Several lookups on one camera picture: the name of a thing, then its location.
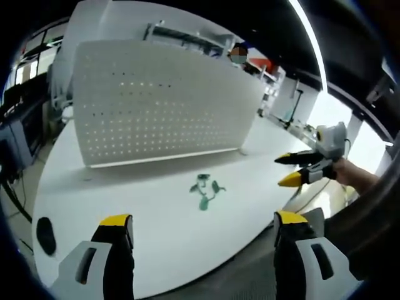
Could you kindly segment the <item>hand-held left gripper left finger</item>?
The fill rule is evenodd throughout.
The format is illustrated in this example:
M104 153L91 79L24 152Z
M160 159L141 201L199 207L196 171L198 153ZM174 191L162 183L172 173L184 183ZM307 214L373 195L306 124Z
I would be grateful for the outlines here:
M109 216L60 263L56 299L134 299L133 217Z

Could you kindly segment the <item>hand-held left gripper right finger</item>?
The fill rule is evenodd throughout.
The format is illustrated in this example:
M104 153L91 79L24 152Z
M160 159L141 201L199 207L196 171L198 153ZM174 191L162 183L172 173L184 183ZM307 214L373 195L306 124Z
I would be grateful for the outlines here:
M304 216L275 212L274 233L276 299L351 299L362 286L347 256Z

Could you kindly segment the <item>person's right hand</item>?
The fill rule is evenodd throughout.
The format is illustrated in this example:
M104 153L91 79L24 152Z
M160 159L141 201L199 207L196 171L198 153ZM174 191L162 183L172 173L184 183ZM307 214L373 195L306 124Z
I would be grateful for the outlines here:
M334 172L336 173L336 181L340 184L348 186L351 184L352 179L352 163L347 159L341 157L335 161L332 165Z

